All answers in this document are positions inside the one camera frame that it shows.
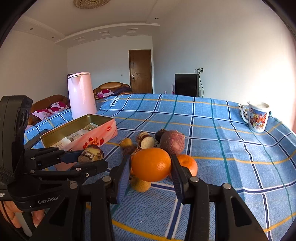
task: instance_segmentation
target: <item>television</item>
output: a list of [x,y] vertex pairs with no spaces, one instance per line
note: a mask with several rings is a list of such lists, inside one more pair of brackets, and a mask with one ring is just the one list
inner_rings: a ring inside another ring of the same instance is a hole
[[175,74],[176,95],[199,97],[199,74]]

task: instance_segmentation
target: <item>bolt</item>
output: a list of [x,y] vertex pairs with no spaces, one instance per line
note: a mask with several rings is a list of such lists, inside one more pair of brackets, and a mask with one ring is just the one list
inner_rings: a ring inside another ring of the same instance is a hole
[[71,183],[70,184],[70,188],[71,189],[75,189],[75,188],[77,188],[78,187],[78,184],[77,183]]
[[102,178],[102,180],[104,181],[104,182],[109,182],[110,180],[111,180],[111,177],[109,177],[109,176],[104,176],[103,178]]
[[223,187],[227,190],[229,190],[231,188],[231,185],[229,183],[224,183]]
[[193,176],[192,176],[192,177],[190,178],[190,181],[196,183],[196,182],[199,181],[199,179],[198,179],[198,177],[193,177]]

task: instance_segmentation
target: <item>pink sweet potato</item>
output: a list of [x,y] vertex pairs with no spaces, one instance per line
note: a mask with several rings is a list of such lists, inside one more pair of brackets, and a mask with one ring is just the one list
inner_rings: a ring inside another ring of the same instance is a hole
[[169,154],[180,154],[185,147],[185,135],[178,131],[166,131],[160,138],[160,148]]

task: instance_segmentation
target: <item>mug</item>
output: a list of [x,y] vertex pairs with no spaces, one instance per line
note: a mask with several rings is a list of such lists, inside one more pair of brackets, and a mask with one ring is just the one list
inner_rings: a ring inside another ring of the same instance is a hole
[[[269,105],[263,102],[259,103],[250,103],[242,109],[242,118],[243,120],[249,124],[249,128],[252,131],[261,133],[264,131],[267,119],[269,116]],[[247,112],[248,120],[244,117],[244,110],[249,108],[249,114]]]

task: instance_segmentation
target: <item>ceiling vent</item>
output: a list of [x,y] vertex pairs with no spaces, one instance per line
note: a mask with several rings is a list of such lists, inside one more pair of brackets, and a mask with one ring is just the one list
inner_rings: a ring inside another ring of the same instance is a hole
[[128,33],[136,33],[137,32],[137,28],[127,28],[126,30],[128,31]]
[[109,31],[99,32],[99,34],[101,34],[102,36],[110,35]]
[[74,0],[74,5],[81,9],[97,8],[110,2],[110,0]]
[[76,38],[76,39],[74,39],[74,40],[77,40],[77,42],[81,42],[81,41],[84,41],[85,38],[84,38],[84,37],[79,37],[79,38]]

